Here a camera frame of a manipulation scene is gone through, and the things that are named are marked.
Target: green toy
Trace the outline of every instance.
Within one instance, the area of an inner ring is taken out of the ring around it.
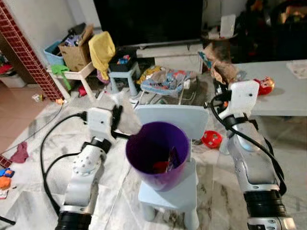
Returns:
[[[67,66],[64,65],[52,65],[51,66],[52,73],[55,75],[61,75],[63,77],[63,81],[67,87],[68,90],[71,90],[71,85],[67,81],[67,78],[64,75],[65,71],[69,71],[70,69]]]

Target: white stool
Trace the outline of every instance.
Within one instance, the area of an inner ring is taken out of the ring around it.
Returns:
[[[189,105],[139,105],[135,112],[143,124],[154,121],[169,122],[181,128],[190,140],[199,139],[203,135],[209,117],[209,113],[202,106]],[[163,207],[184,212],[184,223],[188,230],[196,230],[199,227],[196,212],[198,178],[196,162],[190,153],[191,141],[188,161],[180,182],[171,190],[158,192],[146,183],[141,183],[139,201],[145,220],[154,219],[154,207]]]
[[[200,223],[198,220],[197,206],[197,175],[196,162],[192,158],[186,163],[181,176],[181,182],[166,192],[158,192],[142,182],[139,191],[139,201],[142,205],[143,216],[146,221],[155,217],[154,207],[184,212],[184,224],[188,230],[196,230]]]
[[[86,81],[86,78],[90,75],[91,72],[94,70],[94,66],[92,62],[88,63],[82,70],[79,72],[72,72],[72,71],[66,71],[64,72],[65,77],[68,80],[80,80],[82,85],[85,88],[85,91],[90,98],[91,102],[94,102],[96,100],[95,95],[89,86],[89,84]],[[52,77],[54,83],[57,85],[58,89],[61,91],[63,97],[69,102],[71,101],[71,96],[70,94],[66,91],[65,87],[61,84],[61,82],[58,79],[62,79],[61,75],[55,75],[52,73],[51,68],[47,69],[47,72],[49,75]]]
[[[114,78],[127,78],[131,96],[138,95],[138,92],[135,88],[135,85],[132,79],[132,76],[134,73],[136,73],[137,77],[141,75],[141,71],[140,71],[138,62],[134,63],[134,65],[128,72],[110,72],[109,77],[111,81],[112,92],[113,93],[119,92]]]

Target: red brick pillar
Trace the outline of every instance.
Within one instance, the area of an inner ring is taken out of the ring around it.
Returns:
[[[45,96],[51,101],[61,98],[61,92],[19,30],[3,0],[0,0],[0,33],[10,44],[33,79],[42,88]]]

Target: blue basket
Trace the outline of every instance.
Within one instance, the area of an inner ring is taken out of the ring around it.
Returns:
[[[56,56],[52,54],[52,51],[61,43],[61,41],[56,41],[51,46],[48,46],[44,49],[44,54],[47,58],[47,61],[50,65],[65,65],[64,64],[64,58]]]

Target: tv stand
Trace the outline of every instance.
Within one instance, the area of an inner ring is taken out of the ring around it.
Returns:
[[[203,50],[202,44],[169,45],[162,47],[146,47],[138,49],[138,58],[154,58],[158,66],[172,69],[202,72],[202,61],[198,51]]]

